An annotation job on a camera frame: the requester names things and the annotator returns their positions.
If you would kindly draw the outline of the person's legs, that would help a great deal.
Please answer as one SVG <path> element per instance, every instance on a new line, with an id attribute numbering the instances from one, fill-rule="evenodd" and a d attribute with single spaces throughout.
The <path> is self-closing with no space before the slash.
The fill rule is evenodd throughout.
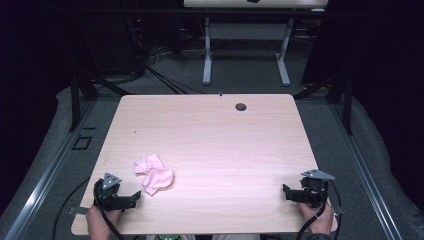
<path id="1" fill-rule="evenodd" d="M 146 240 L 155 240 L 156 235 L 147 235 Z M 215 234 L 180 235 L 181 240 L 261 240 L 260 234 Z"/>

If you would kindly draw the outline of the black horizontal frame bar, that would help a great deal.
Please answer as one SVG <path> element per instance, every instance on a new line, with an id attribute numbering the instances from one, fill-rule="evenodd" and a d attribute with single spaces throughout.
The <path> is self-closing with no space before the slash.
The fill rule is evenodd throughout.
<path id="1" fill-rule="evenodd" d="M 229 10 L 229 9 L 182 9 L 182 10 L 166 10 L 166 9 L 147 9 L 147 10 L 99 10 L 99 9 L 64 9 L 64 12 L 71 14 L 108 14 L 108 15 L 143 15 L 143 16 L 178 16 L 178 17 L 287 17 L 287 18 L 323 18 L 328 17 L 327 12 L 313 11 L 287 11 L 287 10 Z"/>

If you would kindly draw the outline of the white desk with metal legs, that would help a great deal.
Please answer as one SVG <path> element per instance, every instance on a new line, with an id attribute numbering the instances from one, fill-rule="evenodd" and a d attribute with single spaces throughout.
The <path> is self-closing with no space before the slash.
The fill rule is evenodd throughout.
<path id="1" fill-rule="evenodd" d="M 184 0 L 192 10 L 288 10 L 290 13 L 324 12 L 329 0 Z M 205 62 L 203 83 L 209 85 L 212 76 L 211 41 L 216 40 L 279 40 L 280 51 L 275 59 L 283 86 L 290 85 L 285 55 L 290 41 L 293 18 L 274 22 L 260 20 L 212 20 L 205 17 Z"/>

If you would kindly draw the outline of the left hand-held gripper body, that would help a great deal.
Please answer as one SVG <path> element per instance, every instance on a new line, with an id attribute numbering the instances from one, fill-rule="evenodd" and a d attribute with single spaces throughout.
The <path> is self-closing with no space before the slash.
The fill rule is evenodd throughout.
<path id="1" fill-rule="evenodd" d="M 121 179 L 113 174 L 105 173 L 93 189 L 94 204 L 104 211 L 125 210 L 125 203 L 134 202 L 132 196 L 119 196 Z"/>

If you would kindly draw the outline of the dark equipment rack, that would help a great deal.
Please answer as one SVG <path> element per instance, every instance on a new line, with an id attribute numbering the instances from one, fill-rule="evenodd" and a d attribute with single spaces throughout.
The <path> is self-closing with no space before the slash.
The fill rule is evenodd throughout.
<path id="1" fill-rule="evenodd" d="M 132 10 L 137 0 L 119 0 L 119 3 L 123 10 Z M 136 70 L 134 75 L 141 77 L 145 73 L 145 61 L 147 58 L 144 42 L 143 19 L 135 15 L 125 15 L 124 19 L 136 59 Z"/>

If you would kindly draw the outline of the aluminium floor rail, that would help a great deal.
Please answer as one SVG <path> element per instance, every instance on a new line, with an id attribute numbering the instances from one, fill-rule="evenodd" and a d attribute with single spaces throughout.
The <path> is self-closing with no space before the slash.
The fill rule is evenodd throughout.
<path id="1" fill-rule="evenodd" d="M 349 135 L 342 123 L 342 112 L 338 105 L 330 105 L 330 111 L 336 120 L 337 126 L 341 131 L 344 140 L 346 141 L 350 152 L 353 156 L 353 163 L 355 165 L 358 176 L 361 180 L 363 188 L 366 191 L 371 206 L 379 220 L 382 230 L 387 240 L 404 240 L 401 233 L 390 213 L 386 201 L 382 197 L 371 172 L 365 162 L 365 158 L 358 147 L 353 135 Z"/>
<path id="2" fill-rule="evenodd" d="M 65 156 L 76 141 L 81 124 L 90 115 L 95 104 L 95 101 L 83 104 L 80 120 L 72 131 L 68 126 L 71 107 L 65 103 L 59 104 L 32 165 L 0 217 L 0 240 L 20 240 L 24 237 L 62 169 Z"/>

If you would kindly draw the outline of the person's left hand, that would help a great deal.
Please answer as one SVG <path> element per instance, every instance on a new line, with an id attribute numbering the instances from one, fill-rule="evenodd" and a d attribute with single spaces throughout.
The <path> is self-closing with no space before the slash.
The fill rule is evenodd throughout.
<path id="1" fill-rule="evenodd" d="M 90 234 L 112 234 L 100 210 L 96 206 L 91 206 L 86 214 L 88 233 Z"/>

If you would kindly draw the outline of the person's right hand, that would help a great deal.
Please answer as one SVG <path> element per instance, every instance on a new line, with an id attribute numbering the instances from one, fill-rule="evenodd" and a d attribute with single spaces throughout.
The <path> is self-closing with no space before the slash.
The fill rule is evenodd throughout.
<path id="1" fill-rule="evenodd" d="M 326 203 L 321 215 L 318 215 L 319 208 L 311 208 L 304 203 L 299 203 L 298 207 L 300 208 L 305 220 L 309 220 L 317 216 L 317 219 L 309 225 L 309 231 L 312 234 L 324 234 L 327 236 L 331 234 L 334 211 L 329 203 Z"/>

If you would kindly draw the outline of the black metal frame stand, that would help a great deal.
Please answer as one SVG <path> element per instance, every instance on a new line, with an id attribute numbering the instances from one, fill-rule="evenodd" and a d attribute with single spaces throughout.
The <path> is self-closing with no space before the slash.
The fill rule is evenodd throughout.
<path id="1" fill-rule="evenodd" d="M 344 97 L 342 125 L 345 131 L 349 135 L 352 135 L 353 132 L 351 128 L 351 115 L 353 102 L 353 77 L 349 71 L 336 73 L 322 82 L 314 83 L 305 90 L 295 94 L 294 98 L 296 100 L 305 98 L 306 96 L 309 96 L 324 86 L 330 86 L 330 89 L 325 97 L 328 104 L 336 104 L 341 97 Z"/>
<path id="2" fill-rule="evenodd" d="M 72 110 L 72 124 L 70 132 L 74 131 L 81 121 L 80 110 L 80 94 L 88 101 L 96 101 L 99 93 L 94 87 L 94 83 L 99 83 L 107 89 L 117 93 L 120 96 L 129 95 L 129 92 L 116 86 L 115 84 L 107 81 L 99 74 L 88 70 L 77 70 L 71 79 L 71 110 Z"/>

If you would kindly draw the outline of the pink sock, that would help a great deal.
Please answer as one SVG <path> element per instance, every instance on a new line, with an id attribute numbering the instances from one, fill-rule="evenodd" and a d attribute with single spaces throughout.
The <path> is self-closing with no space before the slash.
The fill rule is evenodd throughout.
<path id="1" fill-rule="evenodd" d="M 135 174 L 148 174 L 153 169 L 163 169 L 164 164 L 157 154 L 152 154 L 134 163 Z"/>
<path id="2" fill-rule="evenodd" d="M 151 168 L 146 173 L 143 182 L 144 190 L 151 196 L 157 191 L 167 188 L 174 179 L 174 173 L 170 169 Z"/>

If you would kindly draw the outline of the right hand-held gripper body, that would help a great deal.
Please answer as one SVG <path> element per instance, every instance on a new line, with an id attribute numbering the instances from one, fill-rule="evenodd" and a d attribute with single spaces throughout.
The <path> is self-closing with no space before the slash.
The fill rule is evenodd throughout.
<path id="1" fill-rule="evenodd" d="M 300 202 L 318 207 L 328 198 L 329 183 L 335 179 L 319 169 L 312 169 L 302 173 L 300 180 L 302 197 Z"/>

